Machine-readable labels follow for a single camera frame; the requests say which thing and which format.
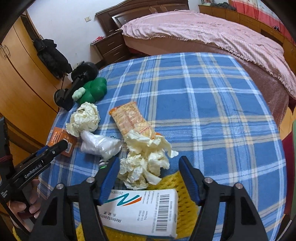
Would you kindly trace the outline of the floral red-bottom curtain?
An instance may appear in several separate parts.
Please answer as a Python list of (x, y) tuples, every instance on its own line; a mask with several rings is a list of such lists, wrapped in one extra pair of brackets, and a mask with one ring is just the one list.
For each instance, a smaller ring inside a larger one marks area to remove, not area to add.
[(279, 32), (283, 34), (293, 44), (291, 34), (279, 19), (279, 17), (268, 8), (262, 1), (258, 0), (233, 0), (231, 5), (236, 8), (237, 12), (250, 16), (256, 20), (259, 20), (270, 27), (277, 27)]

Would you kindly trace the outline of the long wooden cabinet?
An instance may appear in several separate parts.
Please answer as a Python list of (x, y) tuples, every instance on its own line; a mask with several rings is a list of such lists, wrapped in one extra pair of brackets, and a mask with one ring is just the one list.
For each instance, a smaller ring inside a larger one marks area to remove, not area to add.
[(228, 21), (244, 25), (245, 27), (258, 32), (263, 36), (274, 40), (274, 42), (277, 42), (279, 45), (281, 45), (281, 47), (283, 47), (284, 58), (288, 63), (291, 71), (295, 72), (295, 44), (293, 44), (283, 34), (281, 34), (277, 27), (270, 27), (265, 23), (245, 14), (228, 9), (213, 7), (210, 6), (210, 4), (210, 1), (202, 1), (202, 4), (199, 5), (200, 13), (215, 16), (217, 18), (223, 18)]

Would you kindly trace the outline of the small orange carton box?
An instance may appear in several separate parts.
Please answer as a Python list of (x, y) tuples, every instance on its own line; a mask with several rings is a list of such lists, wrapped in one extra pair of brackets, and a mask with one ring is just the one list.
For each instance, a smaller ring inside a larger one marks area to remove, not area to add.
[(78, 138), (69, 134), (67, 130), (55, 127), (52, 130), (51, 136), (47, 142), (47, 146), (51, 147), (57, 143), (62, 148), (61, 154), (66, 157), (71, 157)]

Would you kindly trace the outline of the cream tissue pile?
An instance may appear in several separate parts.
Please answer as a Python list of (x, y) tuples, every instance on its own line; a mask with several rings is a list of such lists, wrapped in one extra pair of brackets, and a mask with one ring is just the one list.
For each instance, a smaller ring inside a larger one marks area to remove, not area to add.
[(166, 138), (157, 133), (153, 138), (134, 130), (128, 132), (125, 143), (128, 154), (120, 160), (118, 179), (130, 190), (144, 190), (162, 180), (161, 169), (170, 168), (170, 159), (178, 156)]

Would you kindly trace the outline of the white green medicine box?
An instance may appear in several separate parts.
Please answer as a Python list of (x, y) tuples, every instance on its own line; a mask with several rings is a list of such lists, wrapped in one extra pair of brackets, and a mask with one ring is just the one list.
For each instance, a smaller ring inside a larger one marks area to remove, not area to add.
[(103, 225), (114, 230), (172, 239), (177, 237), (178, 194), (175, 189), (112, 190), (98, 206)]

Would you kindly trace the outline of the wooden wardrobe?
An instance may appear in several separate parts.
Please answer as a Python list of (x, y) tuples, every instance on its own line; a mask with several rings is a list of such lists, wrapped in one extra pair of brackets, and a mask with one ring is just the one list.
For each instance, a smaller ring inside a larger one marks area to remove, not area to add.
[(42, 63), (18, 18), (1, 44), (1, 116), (15, 165), (46, 144), (59, 111), (53, 94), (70, 84), (68, 77), (54, 77)]

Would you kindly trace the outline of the dark clothes pile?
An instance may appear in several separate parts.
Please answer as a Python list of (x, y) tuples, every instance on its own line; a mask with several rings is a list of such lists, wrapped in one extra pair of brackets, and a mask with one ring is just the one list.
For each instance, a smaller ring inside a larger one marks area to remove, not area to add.
[(210, 6), (217, 7), (217, 8), (228, 9), (228, 10), (231, 10), (231, 11), (237, 11), (237, 9), (235, 7), (233, 7), (232, 5), (230, 5), (227, 2), (218, 3), (218, 4), (217, 3), (211, 3)]

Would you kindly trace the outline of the green clover-shaped toy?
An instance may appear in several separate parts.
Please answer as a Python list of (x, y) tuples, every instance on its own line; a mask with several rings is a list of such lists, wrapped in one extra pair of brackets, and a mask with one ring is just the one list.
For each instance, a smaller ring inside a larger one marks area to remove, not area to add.
[(83, 87), (74, 91), (72, 99), (80, 105), (89, 102), (95, 103), (102, 100), (107, 94), (107, 80), (103, 77), (97, 77), (95, 80), (88, 81)]

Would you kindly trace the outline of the red bin with green rim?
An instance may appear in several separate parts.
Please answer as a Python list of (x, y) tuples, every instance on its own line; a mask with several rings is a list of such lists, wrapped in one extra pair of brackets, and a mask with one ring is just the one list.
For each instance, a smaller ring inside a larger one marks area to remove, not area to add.
[(295, 218), (295, 120), (292, 131), (282, 140), (287, 168), (287, 196), (284, 214)]

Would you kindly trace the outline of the yellow foam net sleeve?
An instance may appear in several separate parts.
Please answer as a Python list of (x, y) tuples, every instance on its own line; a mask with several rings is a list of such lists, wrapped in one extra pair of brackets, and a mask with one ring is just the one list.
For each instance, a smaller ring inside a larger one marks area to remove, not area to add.
[[(190, 199), (180, 172), (168, 175), (157, 185), (149, 185), (148, 190), (175, 189), (178, 193), (177, 240), (188, 240), (197, 221), (198, 207)], [(105, 232), (109, 240), (146, 240), (140, 235), (115, 231), (106, 227)]]

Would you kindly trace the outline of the cream paper ball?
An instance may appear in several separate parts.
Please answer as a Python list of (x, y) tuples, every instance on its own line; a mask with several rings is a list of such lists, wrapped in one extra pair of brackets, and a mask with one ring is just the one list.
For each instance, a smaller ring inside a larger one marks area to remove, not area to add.
[(94, 132), (97, 130), (100, 116), (97, 106), (93, 103), (85, 102), (71, 114), (70, 122), (66, 123), (67, 133), (74, 137), (79, 137), (82, 131)]

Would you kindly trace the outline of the pink bedspread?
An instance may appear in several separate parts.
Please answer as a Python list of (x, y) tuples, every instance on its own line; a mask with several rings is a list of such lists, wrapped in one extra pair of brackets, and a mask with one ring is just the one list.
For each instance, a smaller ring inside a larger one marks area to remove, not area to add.
[(135, 39), (171, 38), (213, 44), (261, 67), (295, 97), (295, 74), (284, 58), (283, 47), (244, 25), (179, 10), (142, 16), (128, 21), (120, 29), (124, 36)]

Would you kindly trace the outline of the dark wooden nightstand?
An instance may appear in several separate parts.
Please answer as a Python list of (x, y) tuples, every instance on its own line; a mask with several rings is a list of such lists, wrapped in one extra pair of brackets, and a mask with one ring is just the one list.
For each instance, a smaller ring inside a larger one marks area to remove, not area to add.
[(92, 46), (106, 65), (122, 62), (130, 58), (130, 51), (125, 44), (121, 30), (92, 43)]

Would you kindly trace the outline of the dark wooden headboard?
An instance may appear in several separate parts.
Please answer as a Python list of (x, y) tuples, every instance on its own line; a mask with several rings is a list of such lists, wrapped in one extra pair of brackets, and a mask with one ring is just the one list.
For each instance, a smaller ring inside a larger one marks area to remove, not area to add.
[(175, 10), (188, 10), (187, 0), (124, 1), (96, 13), (104, 33), (109, 36), (127, 22), (142, 16)]

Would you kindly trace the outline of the clear plastic bag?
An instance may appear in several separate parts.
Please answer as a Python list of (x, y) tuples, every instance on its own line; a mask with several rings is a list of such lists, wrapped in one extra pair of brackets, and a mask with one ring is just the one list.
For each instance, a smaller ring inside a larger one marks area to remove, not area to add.
[(82, 131), (80, 137), (82, 139), (81, 152), (100, 156), (104, 161), (116, 156), (122, 148), (121, 140), (116, 138), (95, 135), (89, 131)]

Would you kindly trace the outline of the blue plaid blanket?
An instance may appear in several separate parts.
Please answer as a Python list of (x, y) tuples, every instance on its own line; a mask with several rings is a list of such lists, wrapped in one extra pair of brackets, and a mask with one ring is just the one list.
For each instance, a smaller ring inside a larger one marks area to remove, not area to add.
[(121, 138), (109, 111), (134, 101), (173, 150), (205, 176), (240, 182), (275, 240), (287, 175), (278, 127), (262, 93), (229, 55), (177, 53), (111, 64), (98, 74), (107, 94), (96, 105), (98, 135)]

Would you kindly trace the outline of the orange snack packet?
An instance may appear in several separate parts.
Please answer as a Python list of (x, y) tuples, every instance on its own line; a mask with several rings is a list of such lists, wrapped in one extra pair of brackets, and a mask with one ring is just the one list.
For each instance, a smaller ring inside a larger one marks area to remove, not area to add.
[(109, 114), (115, 121), (123, 138), (126, 138), (131, 130), (151, 139), (156, 135), (154, 129), (142, 116), (137, 103), (134, 101), (111, 109)]

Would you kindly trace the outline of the small green bottle cap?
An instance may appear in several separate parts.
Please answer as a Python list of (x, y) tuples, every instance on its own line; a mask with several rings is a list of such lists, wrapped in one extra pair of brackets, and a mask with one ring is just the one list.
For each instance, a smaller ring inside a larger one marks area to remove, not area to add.
[(106, 168), (107, 167), (107, 165), (108, 165), (108, 160), (104, 160), (104, 159), (101, 159), (100, 161), (99, 161), (99, 169), (101, 170), (101, 169), (104, 169), (104, 168)]

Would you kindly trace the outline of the black jacket hanging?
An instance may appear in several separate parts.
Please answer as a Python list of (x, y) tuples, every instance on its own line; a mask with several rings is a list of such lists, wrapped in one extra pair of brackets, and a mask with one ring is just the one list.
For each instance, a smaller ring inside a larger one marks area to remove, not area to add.
[(66, 57), (57, 49), (57, 44), (51, 39), (36, 39), (34, 47), (37, 56), (47, 69), (58, 79), (72, 72), (72, 66)]

